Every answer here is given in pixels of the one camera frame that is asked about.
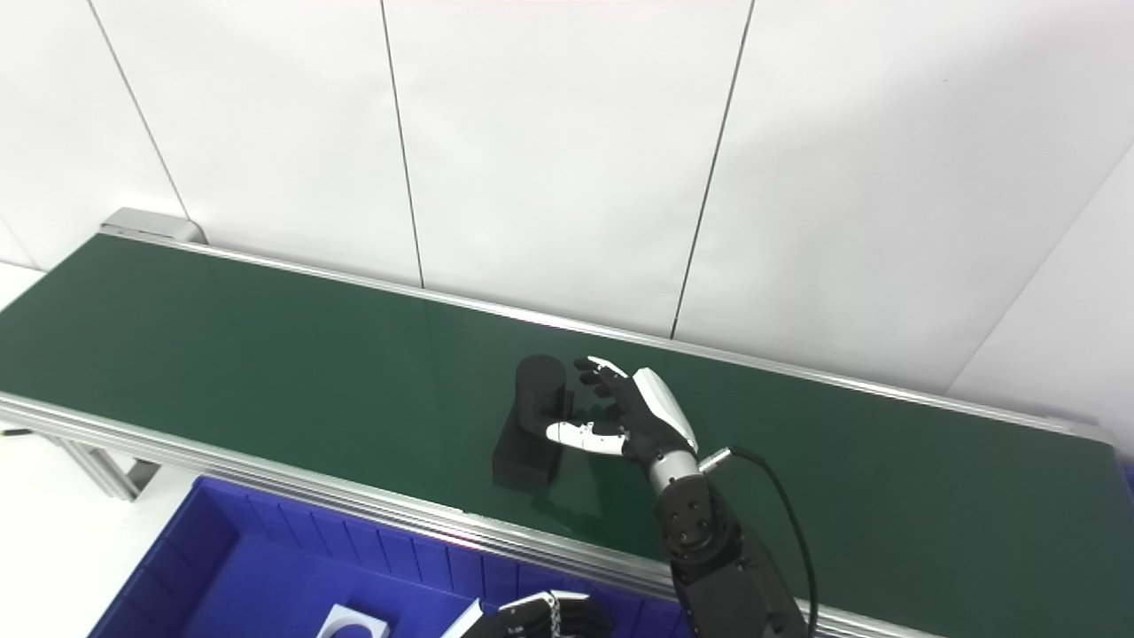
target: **robotic finger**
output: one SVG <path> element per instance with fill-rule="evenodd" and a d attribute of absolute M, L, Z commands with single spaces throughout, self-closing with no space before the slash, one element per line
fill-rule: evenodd
<path fill-rule="evenodd" d="M 595 454 L 619 457 L 626 444 L 626 434 L 613 424 L 594 423 L 576 424 L 558 422 L 548 426 L 547 437 L 568 448 L 577 448 Z"/>

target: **white fingertip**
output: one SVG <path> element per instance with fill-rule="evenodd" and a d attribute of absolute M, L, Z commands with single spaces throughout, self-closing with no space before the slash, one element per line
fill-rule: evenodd
<path fill-rule="evenodd" d="M 615 366 L 613 364 L 611 364 L 610 361 L 607 361 L 606 359 L 599 359 L 598 357 L 587 357 L 587 359 L 591 360 L 594 364 L 598 364 L 600 368 L 609 368 L 609 369 L 613 371 L 616 374 L 618 374 L 621 377 L 628 377 L 629 376 L 626 373 L 623 373 L 621 368 L 619 368 L 618 366 Z"/>

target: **black object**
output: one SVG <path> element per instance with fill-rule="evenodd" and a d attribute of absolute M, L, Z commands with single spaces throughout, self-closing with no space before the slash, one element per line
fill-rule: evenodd
<path fill-rule="evenodd" d="M 567 373 L 555 357 L 533 355 L 516 367 L 516 399 L 496 450 L 492 476 L 498 482 L 533 487 L 551 483 L 562 446 L 548 441 L 547 427 L 570 417 L 574 393 Z"/>

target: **wall panel seam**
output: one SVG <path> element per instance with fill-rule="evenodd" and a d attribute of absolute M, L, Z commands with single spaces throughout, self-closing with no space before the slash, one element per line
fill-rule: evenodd
<path fill-rule="evenodd" d="M 24 256 L 27 258 L 27 262 L 32 264 L 32 267 L 42 271 L 43 269 L 40 267 L 40 262 L 35 261 L 35 257 L 32 256 L 32 250 L 27 249 L 27 246 L 24 245 L 24 240 L 20 239 L 19 235 L 16 233 L 16 229 L 11 227 L 11 223 L 9 223 L 8 219 L 5 218 L 2 214 L 0 214 L 0 223 L 3 223 L 5 229 L 7 229 L 8 233 L 11 236 L 12 243 L 15 243 L 16 247 L 18 247 L 22 253 L 24 253 Z M 19 265 L 20 267 L 24 266 L 24 264 L 22 263 L 12 263 L 12 265 Z"/>
<path fill-rule="evenodd" d="M 118 69 L 118 76 L 122 78 L 122 85 L 126 86 L 126 93 L 130 96 L 130 102 L 134 104 L 134 110 L 138 113 L 138 119 L 142 120 L 142 127 L 145 129 L 146 137 L 150 139 L 150 145 L 153 146 L 153 152 L 158 155 L 158 162 L 161 164 L 162 172 L 166 173 L 166 179 L 169 180 L 169 187 L 172 188 L 174 196 L 177 197 L 177 203 L 181 206 L 181 214 L 184 214 L 189 221 L 193 221 L 193 218 L 189 216 L 189 210 L 185 205 L 185 199 L 181 198 L 181 192 L 177 188 L 174 175 L 169 170 L 169 164 L 166 163 L 166 156 L 158 146 L 158 139 L 153 135 L 153 129 L 150 128 L 150 122 L 146 120 L 145 113 L 142 111 L 142 104 L 138 102 L 137 95 L 134 93 L 134 87 L 130 86 L 130 80 L 126 77 L 126 69 L 122 68 L 121 60 L 118 59 L 118 53 L 115 51 L 115 45 L 110 42 L 110 34 L 107 33 L 107 27 L 102 24 L 102 17 L 99 16 L 99 10 L 94 6 L 94 0 L 86 0 L 86 6 L 90 7 L 91 15 L 94 17 L 94 23 L 99 26 L 99 33 L 102 34 L 102 41 L 107 43 L 107 50 L 110 52 L 110 58 L 115 62 L 115 68 Z"/>
<path fill-rule="evenodd" d="M 720 144 L 725 138 L 725 126 L 728 124 L 728 111 L 733 105 L 733 94 L 736 92 L 736 78 L 741 73 L 741 62 L 744 59 L 744 44 L 748 40 L 748 27 L 752 26 L 752 12 L 756 7 L 756 0 L 748 0 L 748 12 L 744 18 L 744 31 L 741 32 L 741 45 L 736 51 L 736 63 L 733 65 L 733 77 L 728 84 L 728 95 L 725 97 L 725 110 L 720 118 L 720 128 L 717 131 L 717 143 L 712 150 L 712 159 L 709 161 L 709 175 L 705 178 L 704 194 L 701 196 L 701 207 L 697 210 L 697 222 L 693 228 L 693 240 L 689 244 L 689 256 L 685 262 L 685 274 L 682 277 L 682 288 L 677 294 L 677 307 L 674 308 L 674 324 L 669 330 L 669 339 L 677 335 L 677 322 L 682 315 L 682 304 L 685 301 L 685 287 L 689 282 L 689 270 L 693 269 L 693 255 L 697 249 L 697 237 L 701 235 L 701 221 L 704 219 L 705 204 L 709 202 L 709 190 L 712 187 L 712 177 L 717 171 L 717 158 L 720 154 Z"/>
<path fill-rule="evenodd" d="M 401 102 L 398 100 L 398 82 L 393 76 L 393 46 L 390 44 L 390 24 L 386 17 L 386 0 L 379 0 L 382 11 L 382 37 L 386 40 L 386 61 L 390 67 L 390 91 L 393 94 L 393 117 L 398 122 L 398 144 L 401 146 L 401 169 L 406 175 L 406 201 L 409 203 L 409 224 L 414 232 L 414 254 L 417 255 L 417 280 L 425 288 L 425 270 L 422 266 L 422 247 L 417 239 L 417 214 L 414 211 L 414 194 L 409 186 L 409 160 L 406 158 L 406 135 L 401 129 Z"/>
<path fill-rule="evenodd" d="M 1126 150 L 1120 155 L 1118 155 L 1118 160 L 1110 167 L 1110 170 L 1107 171 L 1106 176 L 1103 176 L 1102 180 L 1099 182 L 1099 186 L 1091 192 L 1091 196 L 1088 197 L 1086 203 L 1084 203 L 1082 207 L 1080 207 L 1078 212 L 1075 213 L 1075 216 L 1073 216 L 1072 220 L 1067 223 L 1067 226 L 1064 228 L 1064 231 L 1059 235 L 1059 238 L 1051 244 L 1051 248 L 1048 249 L 1048 253 L 1043 255 L 1043 258 L 1040 260 L 1040 263 L 1036 264 L 1034 270 L 1032 270 L 1032 274 L 1027 278 L 1026 281 L 1024 281 L 1024 284 L 1019 287 L 1015 296 L 1012 297 L 1012 300 L 1008 301 L 1008 304 L 1005 306 L 1004 312 L 997 318 L 996 323 L 992 325 L 991 329 L 989 329 L 988 333 L 984 334 L 984 338 L 981 339 L 980 343 L 976 344 L 976 348 L 973 349 L 973 351 L 968 356 L 968 359 L 966 359 L 964 365 L 960 366 L 960 369 L 957 371 L 957 374 L 953 376 L 953 380 L 949 381 L 949 384 L 946 386 L 945 394 L 950 394 L 953 392 L 953 386 L 957 385 L 957 380 L 959 380 L 962 375 L 965 374 L 965 371 L 968 369 L 968 366 L 973 363 L 974 359 L 976 359 L 976 355 L 980 354 L 981 349 L 984 348 L 984 344 L 988 343 L 989 339 L 992 338 L 997 329 L 1000 327 L 1000 324 L 1004 323 L 1004 318 L 1008 315 L 1009 312 L 1012 312 L 1012 308 L 1019 300 L 1019 297 L 1023 296 L 1024 291 L 1027 290 L 1027 287 L 1031 286 L 1032 281 L 1035 280 L 1035 277 L 1040 273 L 1041 270 L 1043 270 L 1043 266 L 1051 258 L 1051 255 L 1055 254 L 1057 249 L 1059 249 L 1059 246 L 1063 245 L 1064 240 L 1067 238 L 1067 235 L 1069 235 L 1075 224 L 1078 223 L 1080 218 L 1083 216 L 1083 213 L 1086 211 L 1086 209 L 1091 207 L 1091 204 L 1094 203 L 1094 199 L 1099 196 L 1099 193 L 1102 192 L 1102 189 L 1107 186 L 1107 182 L 1110 181 L 1110 177 L 1115 173 L 1115 170 L 1118 169 L 1118 165 L 1123 163 L 1123 161 L 1126 159 L 1128 154 L 1131 154 L 1131 152 L 1134 152 L 1134 138 L 1132 138 L 1131 142 L 1126 145 Z"/>

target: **white wall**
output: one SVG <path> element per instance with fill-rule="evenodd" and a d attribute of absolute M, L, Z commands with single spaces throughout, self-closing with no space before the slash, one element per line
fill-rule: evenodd
<path fill-rule="evenodd" d="M 668 335 L 692 253 L 677 339 L 1134 450 L 1127 0 L 760 0 L 703 211 L 746 0 L 93 6 L 144 120 L 88 7 L 0 8 L 0 260 L 179 194 L 215 244 Z"/>
<path fill-rule="evenodd" d="M 943 393 L 1134 139 L 1131 78 L 1125 1 L 758 2 L 677 338 Z"/>
<path fill-rule="evenodd" d="M 949 394 L 1097 420 L 1134 452 L 1134 150 Z"/>
<path fill-rule="evenodd" d="M 210 243 L 420 281 L 378 2 L 95 7 Z"/>
<path fill-rule="evenodd" d="M 668 335 L 747 0 L 388 0 L 429 287 Z"/>
<path fill-rule="evenodd" d="M 0 258 L 51 267 L 124 205 L 181 214 L 90 9 L 0 3 Z"/>

